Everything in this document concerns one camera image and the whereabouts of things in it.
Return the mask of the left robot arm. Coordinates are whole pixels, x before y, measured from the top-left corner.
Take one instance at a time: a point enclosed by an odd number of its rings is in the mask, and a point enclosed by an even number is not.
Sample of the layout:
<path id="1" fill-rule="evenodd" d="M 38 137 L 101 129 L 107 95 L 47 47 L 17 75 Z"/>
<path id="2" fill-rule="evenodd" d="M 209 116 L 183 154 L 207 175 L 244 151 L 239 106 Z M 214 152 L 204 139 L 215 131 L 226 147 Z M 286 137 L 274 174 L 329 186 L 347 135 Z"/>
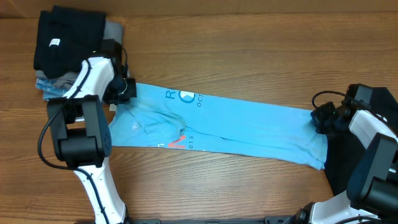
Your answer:
<path id="1" fill-rule="evenodd" d="M 80 179 L 95 213 L 94 223 L 130 223 L 109 168 L 112 139 L 103 104 L 128 104 L 137 96 L 128 77 L 127 53 L 114 39 L 102 40 L 81 65 L 73 86 L 47 103 L 53 148 L 63 170 Z"/>

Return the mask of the light blue printed t-shirt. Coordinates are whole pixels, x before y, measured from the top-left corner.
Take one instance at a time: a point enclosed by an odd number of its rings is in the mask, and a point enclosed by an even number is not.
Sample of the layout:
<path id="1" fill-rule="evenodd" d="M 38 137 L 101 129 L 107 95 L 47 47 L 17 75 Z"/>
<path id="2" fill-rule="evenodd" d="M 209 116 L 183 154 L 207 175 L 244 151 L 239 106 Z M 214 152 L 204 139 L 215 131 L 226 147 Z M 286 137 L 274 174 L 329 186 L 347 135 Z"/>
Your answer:
<path id="1" fill-rule="evenodd" d="M 327 138 L 310 111 L 137 84 L 109 125 L 114 146 L 164 147 L 280 159 L 324 168 Z"/>

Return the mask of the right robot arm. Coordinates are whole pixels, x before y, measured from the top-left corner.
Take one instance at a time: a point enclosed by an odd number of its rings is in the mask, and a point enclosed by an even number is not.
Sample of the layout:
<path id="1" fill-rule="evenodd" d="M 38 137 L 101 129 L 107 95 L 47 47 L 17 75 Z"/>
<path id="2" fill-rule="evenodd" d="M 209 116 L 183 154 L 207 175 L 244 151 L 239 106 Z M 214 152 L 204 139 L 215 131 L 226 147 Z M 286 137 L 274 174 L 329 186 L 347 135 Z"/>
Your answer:
<path id="1" fill-rule="evenodd" d="M 285 223 L 397 223 L 397 102 L 386 87 L 351 84 L 341 106 L 316 106 L 328 140 L 325 174 L 334 196 Z"/>

